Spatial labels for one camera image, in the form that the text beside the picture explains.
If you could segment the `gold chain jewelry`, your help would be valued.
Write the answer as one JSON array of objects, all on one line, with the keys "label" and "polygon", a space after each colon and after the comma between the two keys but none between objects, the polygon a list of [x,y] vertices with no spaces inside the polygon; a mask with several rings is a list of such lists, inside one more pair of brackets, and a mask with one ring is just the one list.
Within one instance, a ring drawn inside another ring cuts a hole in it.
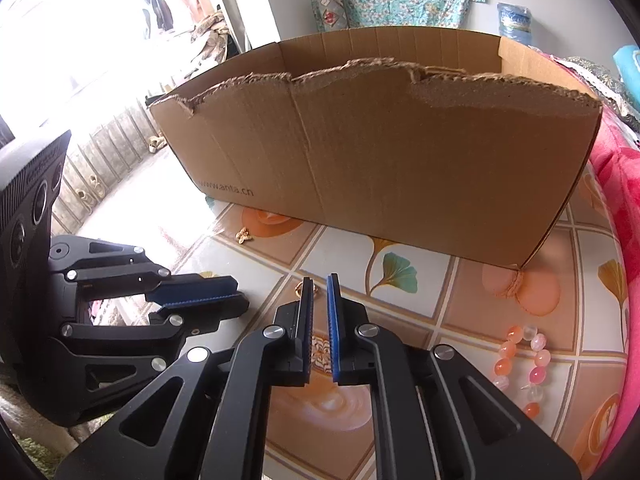
[{"label": "gold chain jewelry", "polygon": [[239,232],[235,234],[235,240],[239,245],[243,245],[247,242],[250,242],[251,240],[254,240],[254,237],[252,234],[250,234],[250,230],[247,229],[246,226],[243,226],[242,229],[240,229]]}]

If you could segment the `patterned tablecloth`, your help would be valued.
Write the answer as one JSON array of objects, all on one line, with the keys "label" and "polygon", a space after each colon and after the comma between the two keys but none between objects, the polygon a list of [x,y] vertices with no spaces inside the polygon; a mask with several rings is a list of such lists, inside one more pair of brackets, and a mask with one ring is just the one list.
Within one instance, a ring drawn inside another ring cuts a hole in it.
[{"label": "patterned tablecloth", "polygon": [[[239,245],[243,226],[254,240]],[[303,278],[322,285],[334,273],[346,297],[407,344],[451,344],[487,376],[510,356],[506,393],[519,406],[539,406],[538,425],[583,474],[594,471],[608,442],[627,367],[629,298],[592,171],[520,274],[211,200],[168,154],[122,180],[79,232],[141,246],[175,272],[236,278],[250,308],[204,337],[210,348],[269,323]],[[537,390],[527,387],[535,359],[529,341],[506,350],[515,326],[546,336],[551,360]]]}]

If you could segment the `brown cardboard box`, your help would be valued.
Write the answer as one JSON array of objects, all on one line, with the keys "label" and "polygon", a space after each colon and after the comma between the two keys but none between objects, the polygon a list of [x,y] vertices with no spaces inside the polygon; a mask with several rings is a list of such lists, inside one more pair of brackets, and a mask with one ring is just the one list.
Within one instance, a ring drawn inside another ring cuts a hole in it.
[{"label": "brown cardboard box", "polygon": [[603,106],[513,40],[382,26],[266,44],[150,111],[209,196],[518,269],[570,200]]}]

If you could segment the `rolled patterned mat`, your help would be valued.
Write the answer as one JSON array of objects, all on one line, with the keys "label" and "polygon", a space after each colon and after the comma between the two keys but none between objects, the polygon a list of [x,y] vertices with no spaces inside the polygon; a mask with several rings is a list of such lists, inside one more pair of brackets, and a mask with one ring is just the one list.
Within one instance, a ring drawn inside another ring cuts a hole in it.
[{"label": "rolled patterned mat", "polygon": [[344,0],[314,0],[322,32],[349,29],[349,18]]}]

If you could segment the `pink blanket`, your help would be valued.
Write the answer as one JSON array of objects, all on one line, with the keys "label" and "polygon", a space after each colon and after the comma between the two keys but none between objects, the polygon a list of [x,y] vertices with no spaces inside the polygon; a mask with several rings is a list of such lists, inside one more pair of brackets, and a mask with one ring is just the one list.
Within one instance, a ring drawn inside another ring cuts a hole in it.
[{"label": "pink blanket", "polygon": [[620,442],[639,407],[639,104],[605,67],[570,56],[560,64],[604,102],[603,126],[590,164],[605,198],[624,257],[629,292],[628,362],[620,408],[604,457]]}]

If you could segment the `blue water jug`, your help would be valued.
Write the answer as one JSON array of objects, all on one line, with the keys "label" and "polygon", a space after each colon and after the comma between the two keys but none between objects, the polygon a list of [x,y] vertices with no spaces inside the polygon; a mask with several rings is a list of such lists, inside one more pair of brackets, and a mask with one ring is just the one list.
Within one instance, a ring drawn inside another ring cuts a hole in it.
[{"label": "blue water jug", "polygon": [[533,44],[532,14],[529,8],[499,2],[497,10],[499,34],[520,44],[531,46]]}]

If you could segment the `blue cartoon pillow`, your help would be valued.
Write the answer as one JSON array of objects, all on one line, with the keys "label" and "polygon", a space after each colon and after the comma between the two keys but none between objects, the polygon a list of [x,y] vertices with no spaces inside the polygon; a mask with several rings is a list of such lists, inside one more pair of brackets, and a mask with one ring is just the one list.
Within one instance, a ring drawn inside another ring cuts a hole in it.
[{"label": "blue cartoon pillow", "polygon": [[619,48],[613,55],[620,78],[636,101],[640,100],[640,50],[635,44]]}]

